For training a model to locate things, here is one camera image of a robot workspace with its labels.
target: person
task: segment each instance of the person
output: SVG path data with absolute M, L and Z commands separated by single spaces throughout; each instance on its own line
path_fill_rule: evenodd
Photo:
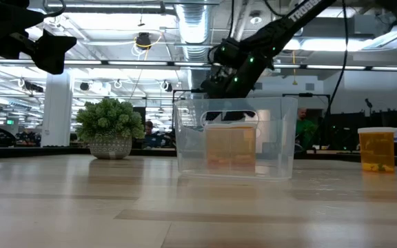
M 152 128 L 153 128 L 153 124 L 151 121 L 147 121 L 145 122 L 145 134 L 146 135 L 151 135 L 152 134 Z
M 312 142 L 312 136 L 316 127 L 311 121 L 306 119 L 307 108 L 298 108 L 298 120 L 296 121 L 296 142 L 307 149 Z

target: transparent container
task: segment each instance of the transparent container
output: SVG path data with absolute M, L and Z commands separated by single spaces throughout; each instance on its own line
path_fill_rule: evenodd
M 363 171 L 394 173 L 394 133 L 392 127 L 358 129 Z
M 294 98 L 177 101 L 174 111 L 180 173 L 291 178 L 297 108 Z M 240 115 L 242 120 L 229 121 Z

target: table surface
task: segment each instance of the table surface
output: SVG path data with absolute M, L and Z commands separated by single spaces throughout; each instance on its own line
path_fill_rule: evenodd
M 397 168 L 294 161 L 264 182 L 184 177 L 166 157 L 0 159 L 0 247 L 397 248 Z

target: green plant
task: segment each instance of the green plant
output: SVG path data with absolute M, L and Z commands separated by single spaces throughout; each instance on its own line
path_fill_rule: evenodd
M 85 141 L 95 138 L 143 138 L 141 115 L 132 111 L 132 104 L 117 99 L 103 99 L 100 103 L 85 103 L 76 121 L 82 126 L 77 134 Z

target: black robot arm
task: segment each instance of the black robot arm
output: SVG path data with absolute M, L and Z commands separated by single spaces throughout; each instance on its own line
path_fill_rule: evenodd
M 227 75 L 215 71 L 202 83 L 211 99 L 245 98 L 265 68 L 279 54 L 295 33 L 336 0 L 304 0 L 282 19 L 268 23 L 256 34 L 240 42 L 228 38 L 214 53 L 214 62 L 235 69 Z M 397 18 L 397 0 L 376 0 Z
M 44 30 L 43 36 L 37 41 L 30 40 L 26 28 L 60 12 L 42 14 L 31 11 L 27 9 L 29 3 L 29 0 L 0 0 L 0 56 L 19 59 L 19 53 L 23 52 L 32 57 L 39 69 L 61 74 L 65 53 L 76 45 L 77 39 L 54 36 Z

